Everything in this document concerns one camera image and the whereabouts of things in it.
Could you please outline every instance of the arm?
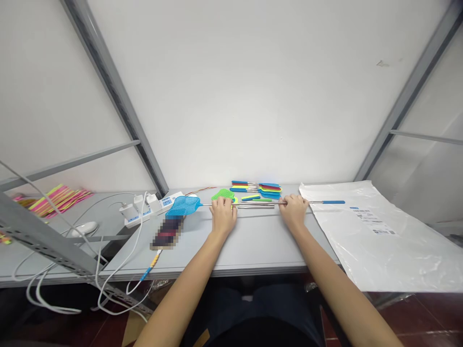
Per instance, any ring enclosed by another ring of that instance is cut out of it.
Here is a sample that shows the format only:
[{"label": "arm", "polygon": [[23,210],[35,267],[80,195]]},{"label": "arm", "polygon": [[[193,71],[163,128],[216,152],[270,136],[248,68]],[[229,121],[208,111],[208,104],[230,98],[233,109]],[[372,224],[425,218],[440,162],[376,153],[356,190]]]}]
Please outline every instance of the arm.
[{"label": "arm", "polygon": [[350,281],[304,225],[309,202],[302,196],[286,196],[281,215],[296,239],[305,263],[320,291],[355,347],[403,347],[375,307]]},{"label": "arm", "polygon": [[236,223],[231,199],[212,201],[212,232],[143,328],[134,347],[179,346],[220,250]]}]

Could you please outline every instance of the forearm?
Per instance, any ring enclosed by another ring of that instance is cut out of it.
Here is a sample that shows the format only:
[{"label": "forearm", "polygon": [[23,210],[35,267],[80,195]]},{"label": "forearm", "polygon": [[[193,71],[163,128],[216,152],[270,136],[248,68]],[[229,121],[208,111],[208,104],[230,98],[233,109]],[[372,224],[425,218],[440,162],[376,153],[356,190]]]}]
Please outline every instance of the forearm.
[{"label": "forearm", "polygon": [[154,311],[135,347],[180,345],[225,238],[220,234],[209,234],[204,245]]},{"label": "forearm", "polygon": [[375,307],[305,226],[291,230],[320,291],[355,347],[402,346]]}]

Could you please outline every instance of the metal shelf frame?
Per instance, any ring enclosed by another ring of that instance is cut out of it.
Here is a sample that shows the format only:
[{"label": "metal shelf frame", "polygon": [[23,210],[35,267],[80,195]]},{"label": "metal shelf frame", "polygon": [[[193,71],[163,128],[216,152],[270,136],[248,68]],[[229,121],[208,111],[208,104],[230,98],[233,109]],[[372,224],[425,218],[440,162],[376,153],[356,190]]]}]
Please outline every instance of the metal shelf frame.
[{"label": "metal shelf frame", "polygon": [[365,160],[360,166],[354,181],[363,181],[368,178],[371,170],[375,166],[381,154],[388,147],[392,138],[396,135],[421,138],[431,141],[447,142],[456,145],[461,145],[463,143],[461,140],[447,139],[444,137],[417,133],[406,133],[398,130],[400,124],[407,116],[408,111],[420,93],[420,90],[426,83],[426,80],[430,76],[432,70],[449,45],[456,31],[460,27],[462,21],[463,2],[459,0],[453,0],[446,13],[444,14],[444,17],[437,26],[434,34],[429,40],[428,45],[424,49],[423,54],[413,69],[391,112],[387,116],[386,121],[378,133],[378,136],[376,137],[367,156],[365,157]]},{"label": "metal shelf frame", "polygon": [[[36,181],[69,168],[76,167],[80,164],[116,153],[120,150],[134,147],[156,187],[157,197],[159,199],[163,198],[167,194],[169,187],[167,186],[161,168],[159,167],[146,134],[143,131],[135,109],[130,101],[129,95],[111,58],[102,33],[92,15],[87,0],[61,0],[61,4],[74,26],[76,34],[81,40],[131,141],[126,144],[107,148],[43,168],[26,174],[26,177],[31,181]],[[445,13],[444,18],[439,23],[361,165],[354,179],[355,181],[364,180],[368,177],[371,169],[382,152],[384,152],[393,136],[402,135],[457,145],[463,144],[461,140],[405,133],[398,130],[400,123],[406,117],[408,110],[412,106],[431,71],[460,26],[463,20],[462,9],[463,3],[454,0]],[[0,227],[2,231],[8,233],[24,246],[66,267],[80,278],[85,279],[86,283],[95,285],[96,260],[76,247],[72,240],[56,233],[54,229],[40,221],[36,216],[12,201],[3,193],[3,191],[19,187],[23,184],[26,184],[26,182],[20,178],[13,178],[0,182]],[[120,290],[118,286],[117,283],[111,283],[108,286],[108,291],[131,306],[140,300],[140,293],[134,292],[131,295],[126,295],[124,290]],[[141,312],[145,313],[152,313],[154,308],[155,305],[149,300],[144,301],[138,307]]]}]

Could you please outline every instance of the clear plastic bag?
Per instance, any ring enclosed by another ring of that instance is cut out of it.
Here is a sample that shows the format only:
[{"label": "clear plastic bag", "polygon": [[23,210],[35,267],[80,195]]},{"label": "clear plastic bag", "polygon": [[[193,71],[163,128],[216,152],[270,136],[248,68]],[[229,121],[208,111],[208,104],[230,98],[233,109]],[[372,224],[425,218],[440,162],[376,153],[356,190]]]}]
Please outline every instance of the clear plastic bag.
[{"label": "clear plastic bag", "polygon": [[463,292],[463,250],[391,204],[370,181],[299,187],[349,278],[364,292]]}]

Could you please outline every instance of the red tile floor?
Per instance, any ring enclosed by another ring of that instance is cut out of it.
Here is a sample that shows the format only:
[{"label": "red tile floor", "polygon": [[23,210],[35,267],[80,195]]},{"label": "red tile floor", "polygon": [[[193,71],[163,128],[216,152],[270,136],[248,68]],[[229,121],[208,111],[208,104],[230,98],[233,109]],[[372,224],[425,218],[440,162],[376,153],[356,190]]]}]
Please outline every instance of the red tile floor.
[{"label": "red tile floor", "polygon": [[[416,294],[385,308],[381,315],[405,347],[463,347],[463,294]],[[121,346],[127,318],[128,313],[109,316],[101,311],[57,316],[59,328],[40,340],[73,347]],[[340,346],[326,318],[325,336],[327,347]]]},{"label": "red tile floor", "polygon": [[[405,347],[463,347],[463,294],[416,294],[380,313]],[[324,326],[327,347],[340,346]]]}]

